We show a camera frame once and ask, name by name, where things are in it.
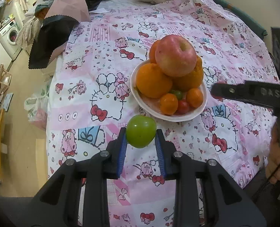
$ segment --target black cable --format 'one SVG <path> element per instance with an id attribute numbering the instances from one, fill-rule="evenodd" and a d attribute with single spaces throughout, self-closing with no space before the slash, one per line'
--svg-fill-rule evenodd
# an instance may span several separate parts
<path id="1" fill-rule="evenodd" d="M 268 177 L 266 179 L 266 181 L 258 188 L 258 190 L 254 193 L 254 195 L 252 196 L 252 201 L 254 203 L 257 202 L 258 199 L 258 195 L 263 191 L 263 189 L 269 184 L 269 180 L 274 176 L 274 174 L 278 171 L 278 169 L 280 168 L 280 163 L 279 165 L 275 168 L 275 170 L 271 173 L 270 177 Z"/>

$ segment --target tiled floor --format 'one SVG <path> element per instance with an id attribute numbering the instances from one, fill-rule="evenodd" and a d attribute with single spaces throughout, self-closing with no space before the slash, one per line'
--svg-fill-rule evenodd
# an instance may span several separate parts
<path id="1" fill-rule="evenodd" d="M 4 172 L 0 185 L 1 196 L 33 196 L 39 190 L 36 173 L 36 138 L 45 139 L 45 131 L 28 122 L 24 101 L 45 81 L 41 70 L 28 69 L 29 57 L 21 51 L 10 73 L 12 80 L 8 93 L 14 93 L 9 110 L 5 113 L 3 143 L 8 154 L 2 156 Z"/>

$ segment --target washing machine door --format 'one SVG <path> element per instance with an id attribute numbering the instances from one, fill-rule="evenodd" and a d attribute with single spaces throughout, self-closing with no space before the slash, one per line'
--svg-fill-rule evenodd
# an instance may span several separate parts
<path id="1" fill-rule="evenodd" d="M 7 39 L 8 39 L 9 44 L 16 45 L 15 40 L 16 40 L 17 35 L 18 35 L 17 28 L 16 27 L 12 27 L 8 31 L 8 35 L 7 35 Z"/>

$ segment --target cherry tomato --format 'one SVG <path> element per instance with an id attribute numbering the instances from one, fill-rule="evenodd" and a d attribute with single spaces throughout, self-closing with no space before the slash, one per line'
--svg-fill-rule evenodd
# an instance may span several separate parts
<path id="1" fill-rule="evenodd" d="M 144 148 L 153 140 L 156 131 L 157 124 L 154 119 L 135 115 L 126 126 L 126 139 L 133 147 Z"/>
<path id="2" fill-rule="evenodd" d="M 182 100 L 182 98 L 183 98 L 183 94 L 179 90 L 173 90 L 172 89 L 171 91 L 169 91 L 169 93 L 174 94 L 177 97 L 178 100 Z"/>
<path id="3" fill-rule="evenodd" d="M 189 112 L 190 110 L 190 106 L 187 103 L 186 100 L 179 100 L 178 101 L 178 109 L 177 109 L 177 113 L 179 114 L 185 114 L 187 112 Z"/>

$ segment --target towel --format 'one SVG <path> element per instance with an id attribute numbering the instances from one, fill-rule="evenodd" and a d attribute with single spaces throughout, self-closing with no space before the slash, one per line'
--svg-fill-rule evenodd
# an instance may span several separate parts
<path id="1" fill-rule="evenodd" d="M 15 42 L 17 45 L 22 47 L 27 51 L 28 46 L 32 45 L 34 39 L 37 37 L 41 28 L 41 24 L 38 18 L 33 16 L 30 20 L 28 20 L 19 31 Z"/>
<path id="2" fill-rule="evenodd" d="M 19 0 L 19 4 L 22 7 L 23 12 L 26 13 L 27 12 L 27 5 L 26 5 L 25 0 Z"/>

